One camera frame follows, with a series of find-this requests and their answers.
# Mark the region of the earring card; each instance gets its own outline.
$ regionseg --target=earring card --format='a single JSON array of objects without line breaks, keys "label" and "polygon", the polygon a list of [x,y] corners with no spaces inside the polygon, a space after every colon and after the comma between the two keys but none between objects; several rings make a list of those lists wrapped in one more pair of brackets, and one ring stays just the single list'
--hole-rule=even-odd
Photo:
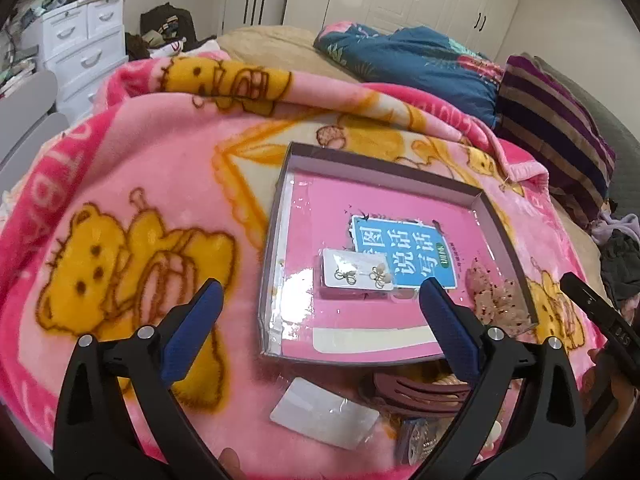
[{"label": "earring card", "polygon": [[324,286],[356,290],[394,290],[384,254],[322,250]]}]

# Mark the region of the white card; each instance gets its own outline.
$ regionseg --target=white card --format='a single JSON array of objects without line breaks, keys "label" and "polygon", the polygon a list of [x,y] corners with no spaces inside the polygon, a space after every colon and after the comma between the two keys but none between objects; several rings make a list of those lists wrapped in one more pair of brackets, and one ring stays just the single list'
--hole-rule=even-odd
[{"label": "white card", "polygon": [[325,444],[353,450],[369,434],[380,414],[296,377],[270,419]]},{"label": "white card", "polygon": [[324,285],[359,290],[394,290],[384,254],[322,250]]}]

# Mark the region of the cartoon bear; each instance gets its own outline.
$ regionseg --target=cartoon bear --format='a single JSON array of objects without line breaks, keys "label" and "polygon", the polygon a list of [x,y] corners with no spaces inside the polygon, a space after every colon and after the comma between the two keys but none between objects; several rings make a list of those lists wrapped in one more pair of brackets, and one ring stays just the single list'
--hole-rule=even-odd
[{"label": "cartoon bear", "polygon": [[542,343],[549,336],[556,336],[567,350],[584,345],[584,328],[574,306],[560,290],[546,270],[541,270],[542,283],[527,278],[533,301],[538,311],[536,339]]},{"label": "cartoon bear", "polygon": [[[36,306],[44,330],[126,338],[141,325],[157,324],[171,307],[188,303],[207,278],[225,288],[230,283],[236,259],[230,235],[199,228],[167,231],[141,188],[129,200],[137,213],[128,230],[92,203],[71,219]],[[125,388],[128,381],[120,384]],[[188,406],[215,409],[224,388],[222,342],[213,329],[187,377],[172,389]]]},{"label": "cartoon bear", "polygon": [[161,89],[212,98],[222,111],[239,104],[245,112],[268,117],[273,113],[275,102],[287,91],[291,79],[291,72],[237,61],[175,57],[164,69]]},{"label": "cartoon bear", "polygon": [[366,117],[342,114],[336,125],[316,131],[320,146],[373,156],[392,162],[404,153],[404,139],[399,130]]},{"label": "cartoon bear", "polygon": [[472,170],[479,174],[492,176],[494,179],[500,181],[500,189],[502,192],[505,192],[507,187],[509,187],[520,196],[524,196],[524,189],[522,186],[517,182],[510,182],[507,177],[502,176],[502,173],[491,155],[483,152],[482,150],[478,150],[477,148],[468,148],[467,151],[469,154],[468,166]]},{"label": "cartoon bear", "polygon": [[[415,155],[424,161],[424,163],[418,164],[418,167],[421,169],[453,179],[456,177],[454,174],[454,172],[456,172],[463,182],[468,183],[466,172],[462,171],[453,161],[449,155],[447,145],[443,140],[434,137],[425,137],[424,140],[414,140],[414,142],[411,143],[411,149]],[[405,160],[397,160],[397,162],[409,165]]]}]

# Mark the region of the fleece blanket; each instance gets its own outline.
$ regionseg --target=fleece blanket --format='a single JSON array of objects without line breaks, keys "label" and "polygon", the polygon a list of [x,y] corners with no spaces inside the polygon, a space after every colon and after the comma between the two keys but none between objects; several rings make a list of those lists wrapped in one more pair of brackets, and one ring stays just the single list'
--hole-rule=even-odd
[{"label": "fleece blanket", "polygon": [[[307,73],[209,57],[121,67],[98,93],[95,115],[42,152],[0,233],[2,400],[50,444],[76,338],[123,338],[158,323],[212,276],[225,287],[223,313],[172,388],[212,452],[234,448],[250,478],[404,478],[388,420],[355,452],[269,420],[286,380],[298,374],[356,399],[352,368],[301,368],[258,355],[261,251],[292,140],[483,188],[536,303],[540,325],[528,338],[561,338],[580,378],[587,350],[602,341],[559,290],[564,272],[583,273],[546,171],[488,128],[463,133],[453,124]],[[158,456],[132,388],[127,381],[121,388],[140,440]]]}]

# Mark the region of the dark clothing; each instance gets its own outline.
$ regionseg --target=dark clothing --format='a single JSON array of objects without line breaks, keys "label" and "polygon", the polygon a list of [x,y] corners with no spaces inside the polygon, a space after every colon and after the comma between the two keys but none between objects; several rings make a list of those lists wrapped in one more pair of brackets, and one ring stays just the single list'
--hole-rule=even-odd
[{"label": "dark clothing", "polygon": [[618,229],[600,247],[600,273],[607,295],[617,309],[640,292],[640,247]]}]

